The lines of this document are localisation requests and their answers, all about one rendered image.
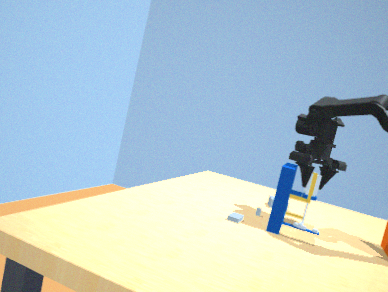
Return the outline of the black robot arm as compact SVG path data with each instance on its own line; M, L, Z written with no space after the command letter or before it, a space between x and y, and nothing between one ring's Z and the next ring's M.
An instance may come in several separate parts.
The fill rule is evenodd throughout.
M313 103L308 108L308 114L300 114L296 123L299 134L314 136L334 141L338 126L345 127L338 116L373 115L388 133L388 96L379 95L367 98L338 99L325 96ZM334 118L336 117L336 118ZM334 119L332 119L334 118ZM312 142L305 144L297 141L295 150L309 154Z

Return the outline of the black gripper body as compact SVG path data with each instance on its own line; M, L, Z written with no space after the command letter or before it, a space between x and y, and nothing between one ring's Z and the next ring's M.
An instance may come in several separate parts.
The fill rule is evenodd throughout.
M312 166L312 163L320 164L323 168L330 170L338 169L340 171L345 171L347 169L346 162L334 160L330 158L332 148L336 148L334 141L314 137L314 140L311 140L312 148L309 154L302 152L292 151L290 153L289 159L302 163L304 165ZM317 159L317 160L315 160ZM323 161L321 161L323 160Z

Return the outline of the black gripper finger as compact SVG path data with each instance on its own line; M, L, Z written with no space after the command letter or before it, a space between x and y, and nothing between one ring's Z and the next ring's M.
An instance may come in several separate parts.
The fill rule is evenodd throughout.
M339 173L339 171L330 170L330 169L323 168L323 167L320 167L320 166L319 166L319 169L320 169L320 175L321 175L322 177L321 177L321 181L320 181L320 185L319 185L318 190L321 190L321 189L327 184L327 182L328 182L328 181L329 181L336 173Z
M296 162L301 169L301 184L305 188L315 167Z

